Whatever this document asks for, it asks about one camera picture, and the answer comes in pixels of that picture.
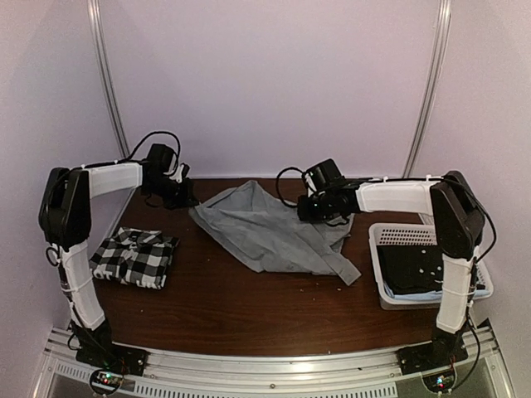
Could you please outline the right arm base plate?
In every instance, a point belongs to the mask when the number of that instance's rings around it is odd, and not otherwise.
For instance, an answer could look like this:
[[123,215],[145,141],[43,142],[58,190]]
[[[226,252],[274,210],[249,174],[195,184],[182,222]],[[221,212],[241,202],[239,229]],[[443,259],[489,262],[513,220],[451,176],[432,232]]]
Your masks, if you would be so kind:
[[407,346],[397,351],[397,359],[403,375],[431,371],[450,366],[468,358],[461,337],[434,337],[430,342]]

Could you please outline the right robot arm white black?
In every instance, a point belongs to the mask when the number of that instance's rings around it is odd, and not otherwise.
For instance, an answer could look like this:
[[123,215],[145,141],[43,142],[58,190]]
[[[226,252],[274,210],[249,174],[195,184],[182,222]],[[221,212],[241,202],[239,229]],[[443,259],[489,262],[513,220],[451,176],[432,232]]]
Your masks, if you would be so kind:
[[457,342],[449,334],[457,334],[466,322],[486,218],[463,174],[346,178],[329,158],[303,171],[301,178],[307,192],[298,198],[296,210],[302,221],[325,223],[378,211],[432,217],[443,265],[436,329],[446,334],[426,346],[425,357],[433,366],[444,365],[457,352]]

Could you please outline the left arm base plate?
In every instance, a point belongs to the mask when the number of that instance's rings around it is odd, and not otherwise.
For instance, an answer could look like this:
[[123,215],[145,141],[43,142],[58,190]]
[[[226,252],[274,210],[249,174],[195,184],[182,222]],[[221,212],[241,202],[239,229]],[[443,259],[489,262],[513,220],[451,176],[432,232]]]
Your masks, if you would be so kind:
[[148,358],[144,349],[112,344],[110,352],[82,345],[76,353],[78,362],[120,375],[142,376]]

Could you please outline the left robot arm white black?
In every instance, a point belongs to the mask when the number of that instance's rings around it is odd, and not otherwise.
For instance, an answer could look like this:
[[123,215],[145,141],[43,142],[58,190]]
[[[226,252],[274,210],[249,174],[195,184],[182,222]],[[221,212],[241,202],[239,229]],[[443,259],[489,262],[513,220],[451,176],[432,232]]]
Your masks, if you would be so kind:
[[112,192],[139,189],[144,195],[161,198],[169,210],[196,205],[189,167],[180,162],[180,154],[180,147],[154,143],[140,160],[127,157],[55,167],[48,175],[38,214],[48,244],[46,256],[59,270],[75,334],[89,341],[86,352],[102,368],[119,361],[119,349],[111,344],[110,325],[90,272],[91,201]]

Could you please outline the grey long sleeve shirt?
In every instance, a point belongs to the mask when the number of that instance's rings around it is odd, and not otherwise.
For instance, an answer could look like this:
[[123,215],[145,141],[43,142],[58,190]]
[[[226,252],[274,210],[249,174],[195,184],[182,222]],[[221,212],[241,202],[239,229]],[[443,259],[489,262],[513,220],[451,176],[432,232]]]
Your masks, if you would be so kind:
[[352,225],[299,220],[257,181],[228,188],[189,211],[190,217],[247,268],[260,272],[339,277],[347,286],[361,277],[341,254]]

